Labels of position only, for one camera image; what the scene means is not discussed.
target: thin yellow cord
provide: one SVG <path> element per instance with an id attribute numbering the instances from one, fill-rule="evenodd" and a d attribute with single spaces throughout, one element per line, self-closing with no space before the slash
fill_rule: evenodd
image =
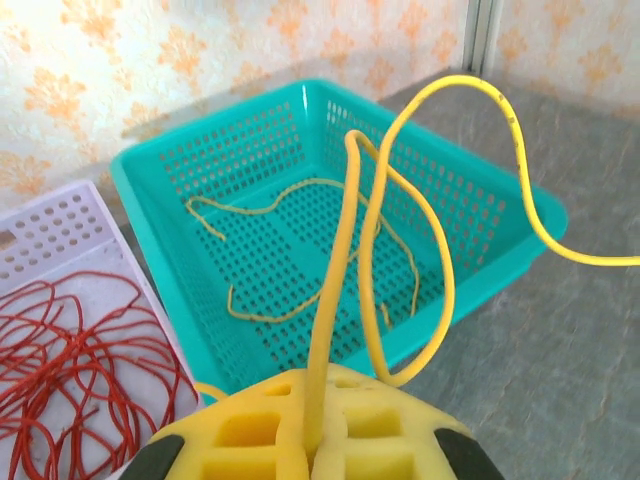
<path id="1" fill-rule="evenodd" d="M 378 156 L 378 152 L 375 149 L 375 147 L 373 147 L 373 145 L 371 145 L 371 148 L 372 148 L 372 151 L 370 153 L 372 154 L 371 155 L 372 158 L 374 158 L 374 160 L 375 160 L 377 158 L 377 156 Z M 274 211 L 276 209 L 276 207 L 278 207 L 280 202 L 282 202 L 282 200 L 284 200 L 284 198 L 287 195 L 290 195 L 291 193 L 295 192 L 296 190 L 300 190 L 301 188 L 304 188 L 304 187 L 307 187 L 307 186 L 310 186 L 310 185 L 327 185 L 327 186 L 331 186 L 331 187 L 344 189 L 344 184 L 340 183 L 340 182 L 337 182 L 335 180 L 330 180 L 330 179 L 327 179 L 327 178 L 310 178 L 310 179 L 303 180 L 301 182 L 295 183 L 295 184 L 287 187 L 282 192 L 280 192 L 280 194 L 276 197 L 276 199 L 273 201 L 273 203 L 271 203 L 271 205 L 269 205 L 267 207 L 263 207 L 263 208 L 249 209 L 249 208 L 233 207 L 233 206 L 230 206 L 230 205 L 224 205 L 222 203 L 216 202 L 215 200 L 212 200 L 212 199 L 209 199 L 209 198 L 206 198 L 206 197 L 201 197 L 201 196 L 191 197 L 188 200 L 188 202 L 186 204 L 186 207 L 187 207 L 187 210 L 189 211 L 189 213 L 192 216 L 194 216 L 202 224 L 202 226 L 204 226 L 204 228 L 209 233 L 211 233 L 212 235 L 216 236 L 217 238 L 219 238 L 223 242 L 226 242 L 226 240 L 227 240 L 226 235 L 224 235 L 217 228 L 212 226 L 202 215 L 198 214 L 195 211 L 195 209 L 193 208 L 193 204 L 195 202 L 203 203 L 205 205 L 210 205 L 212 207 L 216 207 L 219 210 L 232 212 L 232 213 L 237 213 L 237 214 L 241 214 L 241 215 L 264 215 L 264 214 L 267 214 L 267 213 L 270 213 L 270 212 Z M 369 205 L 369 202 L 368 202 L 367 198 L 360 192 L 358 192 L 358 201 L 360 201 L 360 203 L 362 203 L 365 207 L 368 207 L 368 205 Z M 418 294 L 420 292 L 420 272 L 418 271 L 418 267 L 417 267 L 417 265 L 415 263 L 415 259 L 413 257 L 413 253 L 411 252 L 411 249 L 407 246 L 407 244 L 404 242 L 404 240 L 402 240 L 402 238 L 396 233 L 396 231 L 391 226 L 389 221 L 382 214 L 380 214 L 379 221 L 376 222 L 376 231 L 375 231 L 374 235 L 377 236 L 378 233 L 380 232 L 380 223 L 382 223 L 382 225 L 387 230 L 387 232 L 389 232 L 389 235 L 391 236 L 391 238 L 400 246 L 402 251 L 404 251 L 405 255 L 407 256 L 407 259 L 409 260 L 409 267 L 411 268 L 411 271 L 412 271 L 413 277 L 414 277 L 414 282 L 415 282 L 414 283 L 414 289 L 413 289 L 413 296 L 411 298 L 411 311 L 410 311 L 410 316 L 413 316 L 416 313 L 417 302 L 418 302 Z M 351 263 L 355 259 L 357 254 L 358 254 L 358 249 L 356 249 L 349 256 L 348 263 Z M 227 292 L 227 311 L 229 312 L 229 315 L 231 315 L 232 317 L 237 318 L 239 320 L 267 322 L 267 323 L 280 323 L 280 322 L 284 322 L 284 321 L 290 320 L 291 318 L 295 317 L 297 314 L 302 312 L 304 309 L 306 309 L 307 307 L 312 305 L 314 302 L 316 302 L 318 300 L 318 298 L 320 297 L 321 290 L 318 290 L 316 293 L 311 295 L 305 301 L 301 302 L 296 307 L 292 308 L 289 312 L 287 312 L 287 313 L 285 313 L 283 315 L 277 316 L 277 317 L 269 316 L 269 315 L 260 315 L 260 314 L 256 314 L 256 313 L 244 313 L 244 312 L 238 312 L 238 311 L 234 310 L 233 309 L 233 292 L 234 292 L 234 287 L 233 287 L 233 285 L 230 285 L 229 286 L 229 291 Z M 392 324 L 391 324 L 391 319 L 389 317 L 388 309 L 386 308 L 386 306 L 381 305 L 380 306 L 380 310 L 382 312 L 382 317 L 384 319 L 385 325 L 387 326 L 387 328 L 391 328 Z"/>
<path id="2" fill-rule="evenodd" d="M 193 388 L 195 388 L 196 391 L 208 395 L 215 400 L 222 400 L 223 398 L 227 398 L 229 396 L 218 387 L 214 387 L 213 385 L 208 385 L 202 382 L 195 382 L 193 384 Z"/>

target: yellow foam block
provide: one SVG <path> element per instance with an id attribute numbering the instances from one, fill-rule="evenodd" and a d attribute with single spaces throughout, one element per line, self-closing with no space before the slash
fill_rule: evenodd
<path id="1" fill-rule="evenodd" d="M 290 370 L 171 424 L 185 439 L 166 480 L 455 480 L 434 432 L 453 417 L 347 368 L 329 368 L 324 438 L 302 442 L 305 370 Z"/>

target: floral wallpaper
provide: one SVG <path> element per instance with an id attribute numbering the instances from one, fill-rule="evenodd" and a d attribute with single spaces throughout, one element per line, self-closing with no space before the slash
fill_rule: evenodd
<path id="1" fill-rule="evenodd" d="M 0 210 L 307 76 L 380 99 L 462 61 L 467 0 L 0 0 Z"/>
<path id="2" fill-rule="evenodd" d="M 640 119 L 640 1 L 506 0 L 490 72 Z"/>

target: yellow cable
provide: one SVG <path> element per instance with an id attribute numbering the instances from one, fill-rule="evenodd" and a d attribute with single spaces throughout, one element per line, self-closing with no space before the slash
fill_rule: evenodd
<path id="1" fill-rule="evenodd" d="M 515 111 L 511 104 L 507 101 L 502 93 L 487 82 L 467 75 L 450 75 L 441 79 L 438 79 L 426 87 L 424 87 L 404 108 L 404 110 L 396 117 L 391 124 L 391 127 L 385 134 L 382 144 L 380 146 L 380 152 L 377 156 L 376 171 L 373 181 L 373 188 L 371 197 L 369 198 L 369 207 L 365 214 L 364 223 L 360 234 L 360 246 L 358 255 L 358 290 L 360 293 L 360 305 L 362 311 L 362 321 L 364 326 L 365 337 L 367 341 L 367 348 L 369 355 L 373 363 L 376 375 L 378 378 L 393 386 L 400 386 L 411 380 L 420 370 L 428 363 L 433 357 L 437 349 L 442 344 L 444 336 L 449 328 L 451 319 L 453 316 L 453 308 L 455 304 L 455 282 L 453 275 L 453 266 L 451 262 L 451 255 L 447 245 L 446 237 L 438 218 L 426 201 L 426 199 L 418 192 L 418 190 L 411 185 L 406 179 L 399 175 L 393 168 L 389 166 L 389 157 L 391 154 L 391 148 L 393 142 L 398 135 L 400 129 L 411 117 L 411 115 L 418 109 L 418 107 L 432 94 L 443 88 L 451 87 L 454 85 L 468 86 L 480 90 L 487 94 L 492 100 L 494 100 L 500 109 L 502 110 L 511 134 L 513 137 L 513 143 L 516 152 L 516 160 L 518 163 L 519 179 L 522 187 L 522 196 L 524 201 L 524 208 L 527 213 L 527 217 L 534 232 L 538 237 L 549 247 L 550 250 L 563 256 L 569 260 L 573 260 L 578 263 L 584 263 L 595 266 L 638 266 L 640 265 L 640 257 L 599 257 L 594 255 L 587 255 L 584 253 L 576 252 L 567 247 L 564 247 L 556 240 L 544 228 L 544 225 L 540 221 L 535 203 L 533 200 L 533 193 L 531 191 L 531 183 L 529 180 L 529 174 L 527 170 L 526 151 L 524 146 L 524 138 L 520 124 L 516 118 Z M 348 168 L 351 164 L 356 164 L 359 167 L 360 154 L 355 142 L 348 142 L 347 140 L 354 134 L 353 131 L 347 134 L 345 143 L 347 146 L 348 154 Z M 356 138 L 360 140 L 367 150 L 373 148 L 371 142 L 360 132 L 355 133 Z M 392 181 L 397 183 L 402 189 L 404 189 L 411 198 L 418 204 L 422 211 L 427 216 L 431 227 L 434 230 L 436 243 L 440 251 L 440 257 L 442 259 L 442 267 L 444 272 L 444 306 L 440 322 L 434 332 L 433 336 L 422 349 L 422 351 L 415 357 L 415 359 L 400 370 L 396 374 L 391 374 L 384 358 L 384 351 L 382 349 L 382 340 L 380 338 L 380 332 L 378 330 L 377 322 L 375 321 L 375 302 L 373 295 L 373 281 L 372 281 L 372 260 L 373 260 L 373 232 L 375 224 L 377 222 L 380 210 L 382 208 L 382 202 L 384 198 L 384 191 L 386 187 L 387 175 Z M 357 189 L 357 178 L 353 176 L 347 176 L 344 202 L 353 201 L 348 198 L 347 193 Z M 344 238 L 347 233 L 353 232 L 353 225 L 349 225 L 351 218 L 345 215 L 343 210 L 343 216 L 340 219 L 338 231 L 336 232 L 336 242 L 334 244 L 334 252 L 339 251 L 341 245 L 338 243 L 339 238 Z M 332 262 L 339 262 L 342 256 L 332 255 Z M 341 265 L 334 265 L 336 269 L 341 268 Z M 336 294 L 333 290 L 323 291 L 320 296 L 319 303 L 337 305 L 339 301 L 339 292 Z M 333 326 L 333 317 L 322 316 L 323 312 L 318 310 L 316 315 L 316 321 L 314 324 L 314 335 L 312 337 L 311 350 L 309 355 L 309 368 L 307 373 L 307 384 L 305 397 L 310 398 L 324 398 L 326 385 L 320 383 L 316 378 L 315 373 L 319 364 L 323 365 L 323 370 L 319 371 L 322 375 L 320 379 L 326 381 L 326 364 L 328 362 L 328 352 L 325 349 L 314 348 L 316 344 L 326 345 L 330 342 L 331 331 L 326 328 L 326 325 Z M 318 325 L 324 326 L 324 328 L 318 328 L 316 333 L 316 327 Z M 304 424 L 304 442 L 307 452 L 314 452 L 317 449 L 320 441 L 322 440 L 322 422 L 324 419 L 322 401 L 307 401 L 305 403 L 304 418 L 306 420 L 315 419 L 314 421 L 307 421 Z"/>
<path id="2" fill-rule="evenodd" d="M 372 148 L 372 150 L 369 153 L 372 154 L 371 156 L 375 160 L 377 158 L 377 156 L 378 156 L 378 152 L 375 149 L 375 147 L 373 147 L 373 145 L 371 145 L 371 148 Z M 267 207 L 263 207 L 263 208 L 249 209 L 249 208 L 233 207 L 233 206 L 230 206 L 230 205 L 224 205 L 222 203 L 216 202 L 215 200 L 211 200 L 209 198 L 201 197 L 201 196 L 191 197 L 188 200 L 188 202 L 186 204 L 186 207 L 187 207 L 187 210 L 189 211 L 189 213 L 192 216 L 194 216 L 200 222 L 200 224 L 202 224 L 202 226 L 204 226 L 204 228 L 209 233 L 211 233 L 212 235 L 216 236 L 217 238 L 219 238 L 223 242 L 226 242 L 226 240 L 227 240 L 226 235 L 224 235 L 218 229 L 213 227 L 202 215 L 198 214 L 195 211 L 195 209 L 193 208 L 193 204 L 195 202 L 203 203 L 205 205 L 210 205 L 210 206 L 216 207 L 219 210 L 232 212 L 232 213 L 237 213 L 237 214 L 241 214 L 241 215 L 264 215 L 264 214 L 267 214 L 267 213 L 270 213 L 270 212 L 274 211 L 276 209 L 276 207 L 280 204 L 280 202 L 282 202 L 282 200 L 284 200 L 284 198 L 287 195 L 290 195 L 291 193 L 295 192 L 296 190 L 300 190 L 301 188 L 304 188 L 304 187 L 307 187 L 307 186 L 310 186 L 310 185 L 327 185 L 327 186 L 331 186 L 331 187 L 344 189 L 344 184 L 340 183 L 340 182 L 337 182 L 335 180 L 330 180 L 330 179 L 326 179 L 326 178 L 310 178 L 310 179 L 303 180 L 301 182 L 295 183 L 295 184 L 287 187 L 285 190 L 280 192 L 280 194 L 276 197 L 276 199 L 273 201 L 273 203 L 271 203 L 271 205 L 269 205 Z M 358 192 L 358 200 L 365 207 L 367 207 L 369 205 L 369 202 L 368 202 L 367 198 L 360 192 Z M 407 246 L 407 244 L 404 242 L 404 240 L 402 240 L 402 238 L 396 233 L 396 231 L 391 226 L 389 221 L 382 214 L 380 214 L 379 222 L 376 222 L 375 235 L 377 236 L 377 234 L 380 232 L 380 223 L 382 223 L 382 225 L 384 225 L 385 229 L 389 232 L 389 235 L 391 236 L 391 238 L 400 246 L 400 248 L 404 251 L 405 255 L 407 256 L 407 259 L 409 260 L 409 267 L 411 268 L 411 271 L 413 272 L 414 282 L 415 282 L 414 283 L 414 289 L 413 289 L 413 296 L 411 298 L 411 311 L 410 311 L 410 316 L 413 316 L 416 313 L 417 302 L 418 302 L 418 294 L 420 292 L 420 272 L 418 271 L 418 267 L 416 266 L 415 259 L 413 257 L 413 253 L 411 252 L 411 249 Z M 353 261 L 353 259 L 357 256 L 357 252 L 358 252 L 358 249 L 356 249 L 349 256 L 348 263 L 351 263 Z M 232 317 L 237 318 L 239 320 L 258 321 L 258 322 L 267 322 L 267 323 L 280 323 L 280 322 L 284 322 L 284 321 L 290 320 L 291 318 L 293 318 L 294 316 L 299 314 L 301 311 L 303 311 L 304 309 L 306 309 L 307 307 L 312 305 L 314 302 L 316 302 L 318 300 L 318 298 L 320 297 L 320 290 L 318 290 L 316 293 L 311 295 L 308 299 L 306 299 L 305 301 L 301 302 L 296 307 L 292 308 L 289 312 L 287 312 L 287 313 L 285 313 L 283 315 L 275 317 L 275 316 L 269 316 L 269 315 L 259 315 L 259 314 L 256 314 L 256 313 L 237 312 L 236 310 L 233 309 L 233 292 L 234 292 L 234 287 L 233 287 L 233 285 L 230 285 L 229 286 L 229 291 L 227 292 L 227 311 L 229 312 L 229 314 Z M 384 319 L 385 325 L 387 326 L 387 328 L 390 328 L 391 327 L 391 319 L 389 317 L 388 309 L 384 305 L 381 305 L 380 309 L 381 309 L 381 312 L 382 312 L 382 317 Z"/>
<path id="3" fill-rule="evenodd" d="M 223 398 L 227 398 L 229 396 L 226 393 L 224 393 L 222 390 L 220 390 L 218 387 L 214 387 L 213 385 L 208 385 L 202 382 L 195 382 L 193 384 L 193 388 L 195 388 L 196 391 L 200 393 L 209 395 L 215 400 L 222 400 Z"/>

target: gray surface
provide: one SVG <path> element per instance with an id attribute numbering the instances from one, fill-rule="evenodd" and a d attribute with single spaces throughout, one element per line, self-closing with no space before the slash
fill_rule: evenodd
<path id="1" fill-rule="evenodd" d="M 563 243 L 640 254 L 638 125 L 502 89 L 521 120 L 533 180 L 569 210 Z M 383 104 L 400 111 L 417 90 Z M 509 130 L 483 94 L 445 90 L 414 120 L 515 171 Z M 640 268 L 545 253 L 454 327 L 406 390 L 467 424 L 508 479 L 639 479 L 639 345 Z"/>

